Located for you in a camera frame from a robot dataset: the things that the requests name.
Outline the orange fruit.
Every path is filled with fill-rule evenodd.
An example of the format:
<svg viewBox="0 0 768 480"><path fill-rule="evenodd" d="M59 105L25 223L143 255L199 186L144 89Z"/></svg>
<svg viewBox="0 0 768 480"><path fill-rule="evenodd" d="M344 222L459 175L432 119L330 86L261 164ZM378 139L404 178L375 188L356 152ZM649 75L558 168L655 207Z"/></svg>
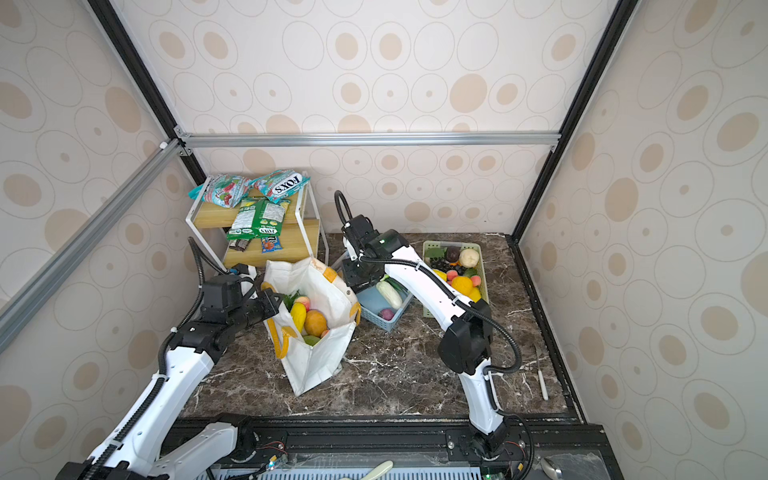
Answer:
<svg viewBox="0 0 768 480"><path fill-rule="evenodd" d="M319 310L309 310L304 325L307 335L321 338L328 329L328 323L324 314Z"/></svg>

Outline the red yellow peach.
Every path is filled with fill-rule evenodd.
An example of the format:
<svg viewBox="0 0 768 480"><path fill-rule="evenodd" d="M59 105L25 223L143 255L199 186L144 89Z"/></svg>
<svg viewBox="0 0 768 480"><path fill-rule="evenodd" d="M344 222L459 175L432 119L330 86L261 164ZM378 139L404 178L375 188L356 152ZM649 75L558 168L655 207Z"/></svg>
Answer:
<svg viewBox="0 0 768 480"><path fill-rule="evenodd" d="M311 309L311 301L307 296L299 296L294 300L295 304L302 304L304 308L309 311Z"/></svg>

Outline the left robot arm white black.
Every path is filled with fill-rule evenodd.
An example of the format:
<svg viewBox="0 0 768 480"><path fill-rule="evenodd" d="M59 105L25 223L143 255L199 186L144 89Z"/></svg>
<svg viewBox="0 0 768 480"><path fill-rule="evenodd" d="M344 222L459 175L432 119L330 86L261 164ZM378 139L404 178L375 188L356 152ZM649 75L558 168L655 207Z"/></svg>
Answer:
<svg viewBox="0 0 768 480"><path fill-rule="evenodd" d="M280 294L247 275L200 279L195 301L158 350L158 370L118 426L60 479L194 479L242 444L239 427L214 421L174 448L163 442L197 386L236 336L276 316Z"/></svg>

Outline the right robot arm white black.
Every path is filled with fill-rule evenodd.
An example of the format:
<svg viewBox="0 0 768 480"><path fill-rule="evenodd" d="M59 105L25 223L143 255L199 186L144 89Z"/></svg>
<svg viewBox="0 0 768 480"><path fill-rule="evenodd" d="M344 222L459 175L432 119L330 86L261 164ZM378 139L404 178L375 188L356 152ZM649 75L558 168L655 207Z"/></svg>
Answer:
<svg viewBox="0 0 768 480"><path fill-rule="evenodd" d="M497 456L512 414L500 406L493 377L520 370L519 345L491 318L487 302L472 300L441 279L399 232L381 233L368 217L353 217L345 208L338 215L349 255L342 262L344 279L360 289L392 278L431 312L443 330L438 354L459 376L467 398L473 448L484 458Z"/></svg>

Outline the white grocery bag yellow handles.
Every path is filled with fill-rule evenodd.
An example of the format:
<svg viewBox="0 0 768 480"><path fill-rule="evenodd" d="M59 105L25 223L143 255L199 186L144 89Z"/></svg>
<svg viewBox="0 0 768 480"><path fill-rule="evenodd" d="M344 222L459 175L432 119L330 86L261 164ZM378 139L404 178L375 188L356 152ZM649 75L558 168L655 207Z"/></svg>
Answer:
<svg viewBox="0 0 768 480"><path fill-rule="evenodd" d="M282 295L266 328L276 358L300 396L338 370L360 322L361 305L335 270L312 257L296 263L269 261L262 288Z"/></svg>

